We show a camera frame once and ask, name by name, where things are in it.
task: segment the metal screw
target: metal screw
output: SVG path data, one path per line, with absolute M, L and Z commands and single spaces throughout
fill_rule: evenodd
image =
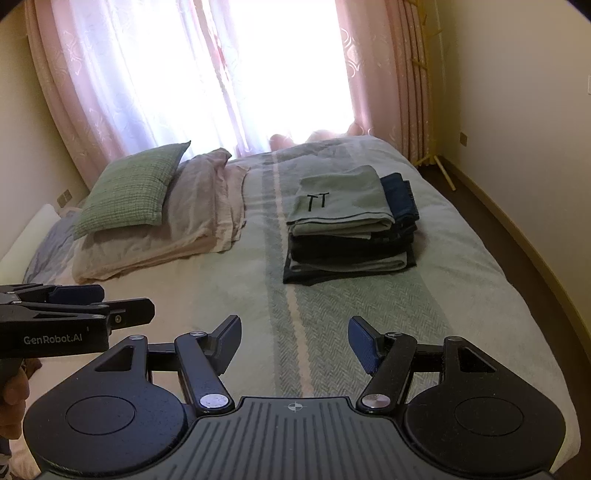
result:
M 367 408 L 377 410 L 378 408 L 385 408 L 390 405 L 390 398 L 386 395 L 382 395 L 381 393 L 372 393 L 370 395 L 364 396 L 361 399 L 361 403 Z
M 210 393 L 209 395 L 204 395 L 201 397 L 199 403 L 205 408 L 224 408 L 230 403 L 230 399 L 225 395 L 220 395 L 219 393 Z

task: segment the striped blanket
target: striped blanket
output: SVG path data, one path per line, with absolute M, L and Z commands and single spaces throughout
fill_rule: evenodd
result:
M 114 332 L 111 344 L 133 333 L 155 343 L 171 342 L 191 330 L 211 331 L 227 315 L 238 314 L 242 345 L 222 378 L 236 400 L 243 395 L 356 399 L 369 377 L 348 346 L 351 316 L 361 315 L 382 332 L 408 333 L 421 343 L 460 335 L 560 407 L 567 436 L 554 467 L 577 453 L 579 426 L 564 378 L 523 299 L 455 208 L 396 150 L 373 137 L 355 137 L 237 162 L 250 168 L 242 239 L 222 254 L 196 255 L 104 282 L 108 299 L 149 297 L 156 306 L 150 325 Z M 421 215 L 414 244 L 417 267 L 312 287 L 284 285 L 285 219 L 299 179 L 367 164 L 380 176 L 398 171 L 411 183 Z M 61 233 L 41 247 L 40 267 L 30 269 L 27 281 L 72 283 L 76 244 L 67 222 L 62 220 Z M 46 359 L 31 379 L 32 399 L 92 358 Z M 413 389 L 428 386 L 430 378 L 417 378 Z M 180 395 L 175 375 L 155 375 L 155 382 Z M 13 444 L 13 452 L 15 473 L 31 478 L 36 470 L 22 440 Z

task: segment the pink pillowcase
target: pink pillowcase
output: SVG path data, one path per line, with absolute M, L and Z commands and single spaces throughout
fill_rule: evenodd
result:
M 115 228 L 81 239 L 74 254 L 74 280 L 107 280 L 176 258 L 230 249 L 244 223 L 242 185 L 248 172 L 227 165 L 230 157 L 221 148 L 182 164 L 168 188 L 162 225 Z

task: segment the wooden floor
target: wooden floor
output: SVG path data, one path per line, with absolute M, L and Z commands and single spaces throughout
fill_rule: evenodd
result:
M 521 293 L 550 345 L 569 387 L 579 425 L 580 453 L 557 473 L 560 480 L 591 478 L 591 364 L 560 304 L 530 259 L 490 211 L 454 176 L 452 192 L 437 167 L 421 169 L 423 177 L 450 200 L 499 263 L 507 280 Z

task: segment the white pillow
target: white pillow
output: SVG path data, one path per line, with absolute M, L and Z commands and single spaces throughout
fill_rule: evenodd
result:
M 59 219 L 51 205 L 41 207 L 0 260 L 0 285 L 22 282 L 37 248 Z

